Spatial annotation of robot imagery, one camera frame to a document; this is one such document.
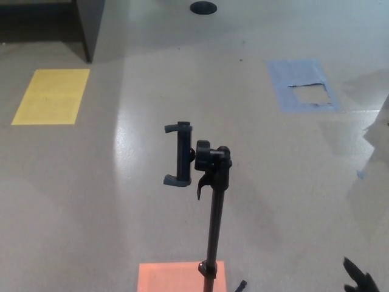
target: gray floor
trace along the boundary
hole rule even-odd
[[[140,262],[204,259],[210,191],[162,185],[177,120],[232,151],[229,291],[342,291],[343,256],[387,291],[389,4],[190,3],[108,1],[74,127],[10,126],[34,70],[86,67],[74,49],[0,46],[0,291],[135,291]],[[282,113],[274,58],[319,58],[344,112]]]

